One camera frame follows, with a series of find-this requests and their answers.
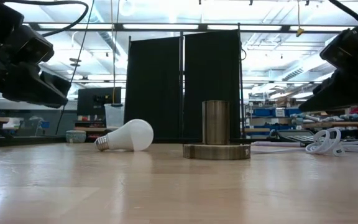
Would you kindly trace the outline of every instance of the computer screen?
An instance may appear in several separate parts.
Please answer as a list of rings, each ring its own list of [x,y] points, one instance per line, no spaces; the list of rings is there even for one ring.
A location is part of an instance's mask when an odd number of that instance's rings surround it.
[[[78,90],[77,115],[104,115],[104,104],[113,103],[113,96],[114,103],[121,103],[121,87]]]

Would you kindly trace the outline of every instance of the white container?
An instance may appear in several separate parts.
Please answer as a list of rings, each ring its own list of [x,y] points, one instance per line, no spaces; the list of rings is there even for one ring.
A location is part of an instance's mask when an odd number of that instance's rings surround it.
[[[124,125],[124,106],[122,104],[108,103],[104,105],[106,112],[106,127],[109,129],[117,129]]]

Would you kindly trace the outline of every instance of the ceiling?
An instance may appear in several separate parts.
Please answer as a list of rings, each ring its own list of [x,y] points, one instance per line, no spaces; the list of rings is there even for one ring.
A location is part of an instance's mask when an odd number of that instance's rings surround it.
[[[91,4],[90,0],[81,0]],[[341,1],[358,13],[358,1]],[[95,0],[93,13],[98,22],[111,23],[177,23],[177,24],[298,24],[298,3],[296,1],[228,1],[204,0]],[[328,1],[306,1],[299,3],[301,25],[355,26],[351,16],[342,12]],[[7,3],[25,16],[25,22],[73,22],[83,11],[83,6],[30,6]],[[115,35],[107,32],[107,39]],[[179,32],[117,32],[116,86],[125,87],[126,65],[129,36],[132,40],[156,39],[179,36]],[[53,44],[55,56],[42,68],[71,78],[73,67],[69,58],[77,58],[84,32],[63,32],[47,40]],[[335,34],[295,34],[278,33],[241,33],[242,47],[247,58],[242,61],[244,81],[247,80],[281,80],[302,68],[301,73],[289,81],[312,81],[331,73],[333,67],[316,57]],[[98,32],[87,32],[84,51],[81,53],[80,67],[74,80],[87,76],[90,80],[112,80],[112,48]],[[74,88],[87,86],[112,86],[112,83],[82,83]],[[244,85],[246,93],[255,86]]]

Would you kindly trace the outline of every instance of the metal cylinder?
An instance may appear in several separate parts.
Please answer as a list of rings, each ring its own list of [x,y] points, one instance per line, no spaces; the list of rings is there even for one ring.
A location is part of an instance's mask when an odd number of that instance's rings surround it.
[[[229,102],[209,100],[203,102],[203,143],[229,144]]]

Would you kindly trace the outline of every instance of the white cable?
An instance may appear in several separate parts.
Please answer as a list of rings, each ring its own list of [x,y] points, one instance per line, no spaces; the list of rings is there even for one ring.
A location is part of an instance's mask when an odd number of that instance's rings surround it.
[[[336,137],[331,139],[331,133],[336,133]],[[308,154],[324,154],[332,156],[343,156],[345,151],[358,152],[358,141],[341,142],[341,131],[338,128],[329,128],[321,130],[313,136],[313,143],[306,148],[289,148],[272,151],[251,151],[253,153],[278,153],[278,152],[298,152],[305,150]]]

